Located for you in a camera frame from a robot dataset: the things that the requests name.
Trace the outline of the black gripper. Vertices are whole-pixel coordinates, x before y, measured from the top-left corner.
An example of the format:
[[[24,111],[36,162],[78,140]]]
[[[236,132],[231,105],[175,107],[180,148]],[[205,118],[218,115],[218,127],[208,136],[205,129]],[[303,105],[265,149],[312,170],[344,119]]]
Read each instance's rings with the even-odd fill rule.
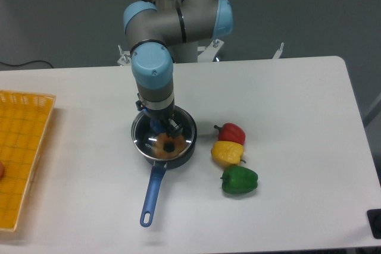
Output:
[[[169,105],[164,109],[154,110],[145,106],[145,99],[137,93],[138,100],[136,107],[139,112],[143,111],[150,119],[160,120],[161,126],[168,137],[176,138],[182,134],[182,125],[176,123],[173,118],[174,105]]]

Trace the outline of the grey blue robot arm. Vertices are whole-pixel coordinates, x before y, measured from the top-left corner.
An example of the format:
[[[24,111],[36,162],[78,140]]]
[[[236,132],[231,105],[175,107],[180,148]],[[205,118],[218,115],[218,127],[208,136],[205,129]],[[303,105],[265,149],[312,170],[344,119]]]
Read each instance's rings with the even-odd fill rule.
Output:
[[[168,47],[216,39],[233,30],[228,0],[175,0],[159,8],[153,0],[130,4],[123,13],[132,72],[138,87],[139,111],[153,122],[157,133],[177,137],[182,125],[174,120],[173,57]]]

